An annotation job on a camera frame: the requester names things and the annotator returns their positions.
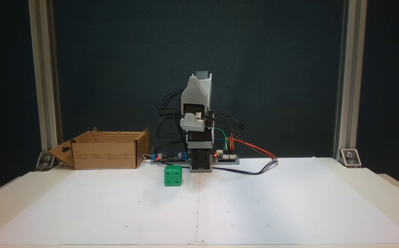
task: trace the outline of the black wire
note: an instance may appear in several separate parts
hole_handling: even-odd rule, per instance
[[[214,112],[216,112],[216,111],[223,111],[223,112],[226,112],[228,115],[231,116],[231,119],[233,119],[234,122],[238,122],[238,121],[236,120],[236,118],[234,118],[234,116],[232,116],[230,113],[228,113],[228,111],[226,111],[226,110],[212,110],[212,113],[214,113]]]
[[[243,171],[243,170],[238,170],[238,169],[232,169],[232,168],[221,168],[221,167],[213,167],[213,169],[219,169],[221,171],[228,171],[228,172],[233,172],[233,173],[239,173],[239,174],[244,174],[244,175],[252,175],[252,176],[256,176],[256,175],[260,175],[265,173],[266,171],[269,170],[269,168],[272,165],[277,165],[278,164],[278,160],[272,160],[270,162],[268,162],[264,168],[262,168],[260,171],[258,172],[250,172],[250,171]]]

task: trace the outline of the green cube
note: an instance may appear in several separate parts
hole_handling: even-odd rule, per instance
[[[182,183],[182,167],[168,165],[164,169],[164,186],[180,186]]]

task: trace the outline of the orange wire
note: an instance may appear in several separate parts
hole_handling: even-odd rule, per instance
[[[229,137],[229,138],[230,138],[231,140],[236,140],[236,141],[238,141],[239,143],[243,143],[243,144],[246,144],[246,145],[251,146],[251,147],[253,147],[253,148],[256,148],[256,149],[258,149],[258,150],[261,150],[261,151],[265,152],[266,154],[270,155],[270,157],[272,157],[272,158],[276,158],[271,152],[265,151],[264,149],[259,148],[259,147],[255,146],[255,145],[252,145],[252,144],[247,143],[247,142],[242,141],[242,140],[238,140],[238,139],[236,139],[236,138],[232,138],[232,137]]]

